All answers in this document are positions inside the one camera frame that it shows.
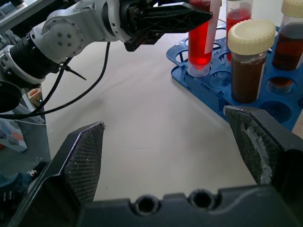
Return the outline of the blue cloth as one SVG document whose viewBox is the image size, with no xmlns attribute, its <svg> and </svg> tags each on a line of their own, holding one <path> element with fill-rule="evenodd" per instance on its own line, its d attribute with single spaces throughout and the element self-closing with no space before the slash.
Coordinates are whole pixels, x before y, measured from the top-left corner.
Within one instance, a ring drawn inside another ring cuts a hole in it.
<svg viewBox="0 0 303 227">
<path fill-rule="evenodd" d="M 0 171 L 0 198 L 3 199 L 4 195 L 8 195 L 9 192 L 23 196 L 30 184 L 38 178 L 47 165 L 48 162 L 42 161 L 32 170 L 28 170 L 26 173 L 19 172 L 10 177 L 5 177 Z"/>
</svg>

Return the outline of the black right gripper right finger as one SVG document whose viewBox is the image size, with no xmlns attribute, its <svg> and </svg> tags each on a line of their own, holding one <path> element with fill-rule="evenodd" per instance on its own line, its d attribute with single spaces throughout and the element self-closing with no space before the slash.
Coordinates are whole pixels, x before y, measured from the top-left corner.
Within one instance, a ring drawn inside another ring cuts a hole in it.
<svg viewBox="0 0 303 227">
<path fill-rule="evenodd" d="M 255 182 L 273 186 L 303 224 L 303 139 L 265 110 L 228 105 L 223 112 Z"/>
</svg>

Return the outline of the blue test tube rack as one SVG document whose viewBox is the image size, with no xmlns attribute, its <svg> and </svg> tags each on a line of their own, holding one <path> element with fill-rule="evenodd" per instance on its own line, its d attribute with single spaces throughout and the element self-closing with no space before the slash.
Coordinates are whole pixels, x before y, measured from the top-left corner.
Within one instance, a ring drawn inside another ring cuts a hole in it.
<svg viewBox="0 0 303 227">
<path fill-rule="evenodd" d="M 226 105 L 239 106 L 231 97 L 231 63 L 226 37 L 215 39 L 210 71 L 206 76 L 193 77 L 187 71 L 187 39 L 171 47 L 167 58 L 175 63 L 171 76 L 194 96 L 225 118 L 223 108 Z M 250 107 L 266 110 L 285 128 L 292 131 L 300 114 L 303 114 L 303 64 L 293 71 L 282 71 L 272 66 L 273 45 L 267 53 L 263 80 L 258 99 L 249 103 Z"/>
</svg>

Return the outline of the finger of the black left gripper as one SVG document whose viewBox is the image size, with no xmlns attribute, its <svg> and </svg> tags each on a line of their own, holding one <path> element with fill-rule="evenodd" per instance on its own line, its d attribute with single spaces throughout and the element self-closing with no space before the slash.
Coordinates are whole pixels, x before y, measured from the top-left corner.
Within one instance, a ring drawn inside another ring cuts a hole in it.
<svg viewBox="0 0 303 227">
<path fill-rule="evenodd" d="M 187 33 L 211 20 L 212 12 L 188 3 L 172 3 L 143 9 L 139 30 L 153 33 Z"/>
<path fill-rule="evenodd" d="M 157 1 L 158 1 L 158 5 L 172 4 L 179 2 L 189 3 L 189 0 L 157 0 Z"/>
</svg>

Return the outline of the brown liquid tube cream cap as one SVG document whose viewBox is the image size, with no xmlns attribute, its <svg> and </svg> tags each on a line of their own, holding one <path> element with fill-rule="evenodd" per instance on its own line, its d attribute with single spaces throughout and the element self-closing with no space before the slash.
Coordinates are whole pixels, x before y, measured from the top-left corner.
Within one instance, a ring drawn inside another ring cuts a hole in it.
<svg viewBox="0 0 303 227">
<path fill-rule="evenodd" d="M 275 34 L 275 25 L 263 19 L 245 20 L 230 28 L 227 45 L 232 58 L 232 98 L 236 102 L 248 104 L 258 99 Z"/>
<path fill-rule="evenodd" d="M 283 0 L 283 18 L 272 65 L 292 71 L 303 63 L 303 0 Z"/>
</svg>

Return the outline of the colourful patterned box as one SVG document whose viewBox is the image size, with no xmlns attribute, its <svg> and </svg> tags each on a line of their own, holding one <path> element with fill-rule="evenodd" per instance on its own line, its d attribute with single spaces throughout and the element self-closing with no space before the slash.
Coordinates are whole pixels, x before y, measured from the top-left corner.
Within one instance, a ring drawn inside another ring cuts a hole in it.
<svg viewBox="0 0 303 227">
<path fill-rule="evenodd" d="M 0 119 L 0 144 L 20 153 L 27 150 L 23 133 L 13 120 Z"/>
</svg>

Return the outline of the black zip tie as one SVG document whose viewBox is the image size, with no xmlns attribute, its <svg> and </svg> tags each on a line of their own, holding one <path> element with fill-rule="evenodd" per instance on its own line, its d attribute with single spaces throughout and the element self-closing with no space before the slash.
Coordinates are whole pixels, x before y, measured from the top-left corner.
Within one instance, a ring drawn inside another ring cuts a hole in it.
<svg viewBox="0 0 303 227">
<path fill-rule="evenodd" d="M 84 78 L 82 75 L 80 75 L 79 73 L 75 72 L 74 70 L 72 70 L 69 66 L 60 66 L 60 72 L 59 72 L 59 75 L 58 75 L 58 78 L 57 78 L 57 81 L 60 81 L 62 76 L 63 76 L 63 73 L 64 71 L 67 71 L 67 72 L 70 72 L 76 76 L 78 76 L 79 78 L 83 79 L 83 80 L 87 80 L 86 78 Z"/>
</svg>

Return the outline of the small orange labelled box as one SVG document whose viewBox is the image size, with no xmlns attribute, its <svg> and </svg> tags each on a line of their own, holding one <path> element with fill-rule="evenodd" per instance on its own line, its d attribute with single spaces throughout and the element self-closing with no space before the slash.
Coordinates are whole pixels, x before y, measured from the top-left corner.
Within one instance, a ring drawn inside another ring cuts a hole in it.
<svg viewBox="0 0 303 227">
<path fill-rule="evenodd" d="M 27 97 L 33 105 L 39 106 L 43 101 L 42 87 L 40 86 L 28 91 Z"/>
</svg>

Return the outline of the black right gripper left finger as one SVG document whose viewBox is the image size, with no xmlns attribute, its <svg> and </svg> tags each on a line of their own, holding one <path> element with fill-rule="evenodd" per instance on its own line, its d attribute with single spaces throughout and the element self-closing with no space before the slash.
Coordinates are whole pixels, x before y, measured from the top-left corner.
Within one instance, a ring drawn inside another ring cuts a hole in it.
<svg viewBox="0 0 303 227">
<path fill-rule="evenodd" d="M 75 226 L 81 204 L 96 193 L 104 130 L 104 123 L 96 122 L 68 134 L 8 227 Z"/>
</svg>

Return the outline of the red liquid test tube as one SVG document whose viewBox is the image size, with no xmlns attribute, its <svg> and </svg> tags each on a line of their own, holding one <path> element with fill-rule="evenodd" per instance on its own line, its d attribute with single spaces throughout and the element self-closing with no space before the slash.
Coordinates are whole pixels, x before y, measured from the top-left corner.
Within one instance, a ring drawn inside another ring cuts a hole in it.
<svg viewBox="0 0 303 227">
<path fill-rule="evenodd" d="M 253 0 L 226 0 L 226 42 L 235 24 L 251 19 L 252 7 Z"/>
<path fill-rule="evenodd" d="M 188 34 L 188 73 L 195 77 L 206 76 L 210 71 L 214 39 L 222 0 L 189 0 L 189 3 L 213 17 Z"/>
</svg>

